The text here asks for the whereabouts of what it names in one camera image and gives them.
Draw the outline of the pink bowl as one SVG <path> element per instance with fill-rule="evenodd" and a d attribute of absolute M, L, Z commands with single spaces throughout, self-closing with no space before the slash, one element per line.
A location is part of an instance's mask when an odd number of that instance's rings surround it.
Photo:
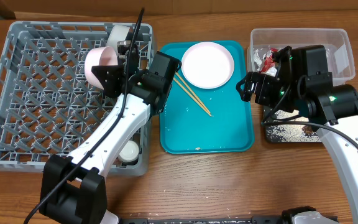
<path fill-rule="evenodd" d="M 118 65 L 117 54 L 113 47 L 100 47 L 92 49 L 85 58 L 84 73 L 89 84 L 104 89 L 101 82 L 91 71 L 93 66 L 98 65 Z"/>

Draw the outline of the red snack wrapper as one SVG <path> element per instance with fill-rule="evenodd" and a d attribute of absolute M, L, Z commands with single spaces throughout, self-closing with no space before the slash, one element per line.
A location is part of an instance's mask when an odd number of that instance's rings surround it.
<path fill-rule="evenodd" d="M 259 68 L 259 72 L 275 76 L 277 69 L 275 68 L 275 62 L 273 61 L 273 53 L 277 52 L 278 50 L 275 48 L 269 48 L 267 53 L 263 57 L 263 62 Z"/>

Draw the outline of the large pink plate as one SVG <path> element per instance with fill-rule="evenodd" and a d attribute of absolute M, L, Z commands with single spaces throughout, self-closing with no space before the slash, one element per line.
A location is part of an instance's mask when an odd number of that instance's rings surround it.
<path fill-rule="evenodd" d="M 182 56 L 181 62 L 181 72 L 186 80 L 202 89 L 223 86 L 235 69 L 231 53 L 215 42 L 192 45 Z"/>

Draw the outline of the grey bowl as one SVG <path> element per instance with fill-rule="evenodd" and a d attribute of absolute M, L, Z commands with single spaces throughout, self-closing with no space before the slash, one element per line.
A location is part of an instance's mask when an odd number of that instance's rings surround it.
<path fill-rule="evenodd" d="M 128 26 L 122 26 L 119 24 L 114 25 L 106 42 L 106 46 L 112 47 L 115 53 L 118 54 L 117 43 L 120 41 L 125 41 L 129 30 L 130 27 Z"/>

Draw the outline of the wooden chopstick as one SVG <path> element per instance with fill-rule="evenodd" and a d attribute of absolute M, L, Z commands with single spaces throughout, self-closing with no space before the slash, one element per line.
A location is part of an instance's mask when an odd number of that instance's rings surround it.
<path fill-rule="evenodd" d="M 205 106 L 205 104 L 200 100 L 200 98 L 195 94 L 195 92 L 190 88 L 190 86 L 186 83 L 186 81 L 184 81 L 184 79 L 179 75 L 178 72 L 176 72 L 175 77 L 190 93 L 195 95 L 195 98 L 197 100 L 199 100 L 201 102 L 201 104 L 203 106 Z"/>
<path fill-rule="evenodd" d="M 199 100 L 195 98 L 195 95 L 190 93 L 176 78 L 173 79 L 173 81 L 204 111 L 206 112 L 210 117 L 212 117 L 211 112 L 201 104 Z"/>

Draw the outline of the white cup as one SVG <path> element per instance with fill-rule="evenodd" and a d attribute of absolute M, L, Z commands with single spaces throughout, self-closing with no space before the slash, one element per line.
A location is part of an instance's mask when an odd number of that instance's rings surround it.
<path fill-rule="evenodd" d="M 138 160 L 140 148 L 135 141 L 128 141 L 118 155 L 118 159 L 123 164 L 131 164 Z"/>

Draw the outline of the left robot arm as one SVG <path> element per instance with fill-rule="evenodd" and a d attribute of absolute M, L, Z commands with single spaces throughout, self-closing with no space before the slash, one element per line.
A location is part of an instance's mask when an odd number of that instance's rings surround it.
<path fill-rule="evenodd" d="M 179 62 L 154 62 L 148 70 L 93 66 L 103 90 L 117 99 L 95 132 L 67 157 L 52 155 L 44 166 L 35 212 L 59 223 L 120 223 L 107 209 L 106 177 L 119 153 L 152 116 L 163 111 Z"/>

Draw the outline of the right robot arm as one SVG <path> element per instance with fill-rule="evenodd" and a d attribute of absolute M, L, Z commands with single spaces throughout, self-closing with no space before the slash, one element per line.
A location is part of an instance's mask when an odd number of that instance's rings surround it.
<path fill-rule="evenodd" d="M 236 84 L 241 100 L 268 106 L 273 112 L 297 110 L 308 118 L 328 151 L 358 223 L 358 92 L 351 85 L 334 86 L 331 73 L 278 72 L 275 77 L 249 72 Z"/>

